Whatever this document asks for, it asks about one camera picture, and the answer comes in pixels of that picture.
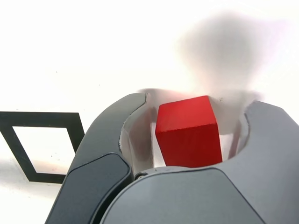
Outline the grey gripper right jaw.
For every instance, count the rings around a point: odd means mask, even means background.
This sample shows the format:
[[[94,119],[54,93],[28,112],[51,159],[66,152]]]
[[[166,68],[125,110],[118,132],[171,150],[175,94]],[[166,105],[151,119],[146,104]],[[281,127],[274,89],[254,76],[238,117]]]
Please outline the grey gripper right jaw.
[[[296,224],[299,126],[282,108],[252,102],[234,157],[163,168],[124,188],[95,224]]]

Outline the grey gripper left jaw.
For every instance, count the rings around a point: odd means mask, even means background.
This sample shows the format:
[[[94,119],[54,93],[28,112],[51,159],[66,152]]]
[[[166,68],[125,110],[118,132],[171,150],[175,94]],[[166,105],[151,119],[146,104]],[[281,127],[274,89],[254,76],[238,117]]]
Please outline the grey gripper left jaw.
[[[83,137],[48,224],[97,224],[114,198],[153,168],[151,96],[129,94],[105,109]]]

